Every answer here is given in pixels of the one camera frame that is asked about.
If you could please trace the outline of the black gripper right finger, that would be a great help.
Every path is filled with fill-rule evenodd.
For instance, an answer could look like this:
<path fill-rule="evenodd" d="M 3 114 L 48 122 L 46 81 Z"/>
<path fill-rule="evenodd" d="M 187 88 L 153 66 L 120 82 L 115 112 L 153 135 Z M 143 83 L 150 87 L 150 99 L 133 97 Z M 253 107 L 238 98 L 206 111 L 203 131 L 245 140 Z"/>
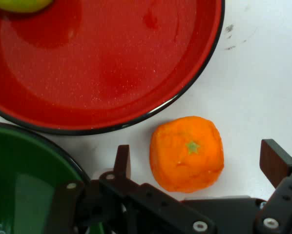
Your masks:
<path fill-rule="evenodd" d="M 292 234 L 292 157 L 273 139 L 263 139 L 259 166 L 275 191 L 255 219 L 257 234 Z"/>

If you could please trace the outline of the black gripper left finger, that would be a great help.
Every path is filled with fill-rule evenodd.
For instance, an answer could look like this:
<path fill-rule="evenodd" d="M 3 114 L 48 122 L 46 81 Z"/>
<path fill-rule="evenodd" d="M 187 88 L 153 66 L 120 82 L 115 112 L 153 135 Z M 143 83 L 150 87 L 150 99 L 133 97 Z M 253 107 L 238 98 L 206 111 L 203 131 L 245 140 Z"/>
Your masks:
<path fill-rule="evenodd" d="M 50 234 L 84 234 L 102 224 L 117 234 L 213 234 L 215 223 L 149 184 L 130 179 L 128 145 L 117 149 L 114 168 L 89 183 L 72 180 L 54 192 Z"/>

